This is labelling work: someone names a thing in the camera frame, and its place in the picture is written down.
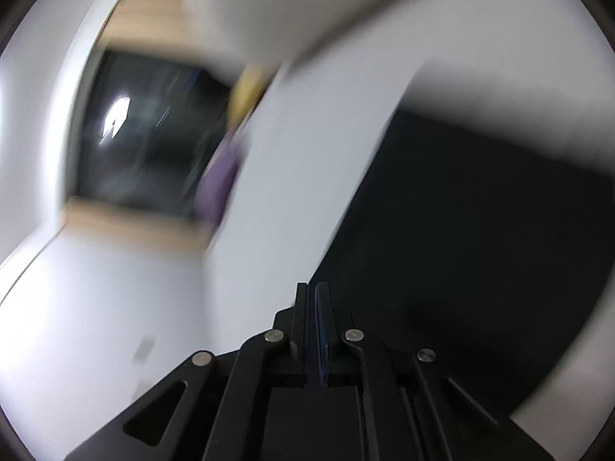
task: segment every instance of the round metal bolt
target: round metal bolt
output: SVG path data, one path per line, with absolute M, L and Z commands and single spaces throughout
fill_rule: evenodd
M 284 332 L 279 329 L 270 329 L 265 333 L 265 340 L 269 343 L 278 343 L 284 339 Z
M 435 361 L 435 352 L 431 348 L 420 348 L 416 351 L 416 358 L 421 362 Z
M 361 341 L 365 337 L 365 334 L 360 329 L 348 329 L 344 333 L 344 338 L 348 341 Z
M 197 352 L 193 355 L 193 364 L 195 366 L 207 366 L 211 362 L 211 353 Z

